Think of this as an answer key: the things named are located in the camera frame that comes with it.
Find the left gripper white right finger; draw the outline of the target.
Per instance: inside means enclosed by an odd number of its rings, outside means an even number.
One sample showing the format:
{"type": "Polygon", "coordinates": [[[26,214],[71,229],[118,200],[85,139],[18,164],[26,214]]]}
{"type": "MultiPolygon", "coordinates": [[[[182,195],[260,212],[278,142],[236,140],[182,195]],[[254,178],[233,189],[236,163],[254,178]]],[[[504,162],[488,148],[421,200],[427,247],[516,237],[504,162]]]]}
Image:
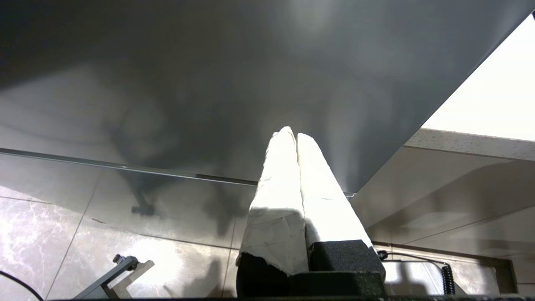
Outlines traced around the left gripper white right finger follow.
{"type": "Polygon", "coordinates": [[[386,271],[359,217],[334,177],[319,145],[297,137],[306,247],[312,272],[386,271]]]}

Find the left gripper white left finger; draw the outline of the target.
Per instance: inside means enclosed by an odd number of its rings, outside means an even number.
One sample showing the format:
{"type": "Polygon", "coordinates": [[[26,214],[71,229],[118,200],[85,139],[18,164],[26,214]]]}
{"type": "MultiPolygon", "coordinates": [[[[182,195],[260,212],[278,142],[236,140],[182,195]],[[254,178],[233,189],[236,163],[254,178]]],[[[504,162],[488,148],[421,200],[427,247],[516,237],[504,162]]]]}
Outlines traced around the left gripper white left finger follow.
{"type": "Polygon", "coordinates": [[[296,138],[284,127],[269,141],[249,207],[237,258],[237,296],[287,296],[290,277],[308,270],[296,138]]]}

